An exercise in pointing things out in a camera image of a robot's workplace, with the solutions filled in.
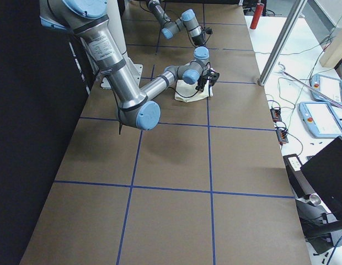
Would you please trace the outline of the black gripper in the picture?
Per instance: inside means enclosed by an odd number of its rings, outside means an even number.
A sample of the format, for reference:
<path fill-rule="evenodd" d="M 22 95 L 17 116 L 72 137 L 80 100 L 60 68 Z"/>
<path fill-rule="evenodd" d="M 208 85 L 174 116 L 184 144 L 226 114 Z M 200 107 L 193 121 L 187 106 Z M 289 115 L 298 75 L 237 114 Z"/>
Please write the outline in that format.
<path fill-rule="evenodd" d="M 206 85 L 208 85 L 208 87 L 213 86 L 217 82 L 219 76 L 220 74 L 218 72 L 208 69 L 206 73 L 198 79 L 195 89 L 197 91 L 203 91 Z"/>
<path fill-rule="evenodd" d="M 192 37 L 195 46 L 205 46 L 210 36 L 213 34 L 212 28 L 201 28 L 201 33 L 198 36 Z"/>

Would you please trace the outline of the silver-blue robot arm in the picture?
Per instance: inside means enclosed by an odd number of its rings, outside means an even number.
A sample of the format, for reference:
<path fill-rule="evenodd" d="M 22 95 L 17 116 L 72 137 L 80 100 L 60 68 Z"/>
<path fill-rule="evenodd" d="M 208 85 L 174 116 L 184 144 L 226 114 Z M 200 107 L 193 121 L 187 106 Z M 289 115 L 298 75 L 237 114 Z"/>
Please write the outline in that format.
<path fill-rule="evenodd" d="M 146 1 L 146 5 L 160 23 L 161 33 L 167 40 L 185 30 L 192 45 L 199 47 L 205 46 L 213 34 L 212 28 L 204 28 L 199 24 L 193 9 L 184 11 L 176 20 L 172 20 L 162 8 L 161 1 Z"/>
<path fill-rule="evenodd" d="M 150 83 L 139 87 L 132 72 L 108 28 L 107 1 L 40 1 L 40 19 L 44 27 L 65 31 L 82 38 L 89 47 L 89 54 L 105 77 L 116 100 L 116 117 L 120 125 L 151 130 L 159 122 L 161 110 L 154 98 L 178 80 L 195 84 L 197 91 L 205 85 L 213 86 L 219 73 L 211 69 L 209 51 L 205 47 L 202 28 L 192 9 L 172 21 L 161 7 L 160 1 L 147 1 L 148 10 L 162 26 L 162 33 L 172 38 L 185 28 L 196 49 L 194 59 L 186 65 L 168 66 Z"/>

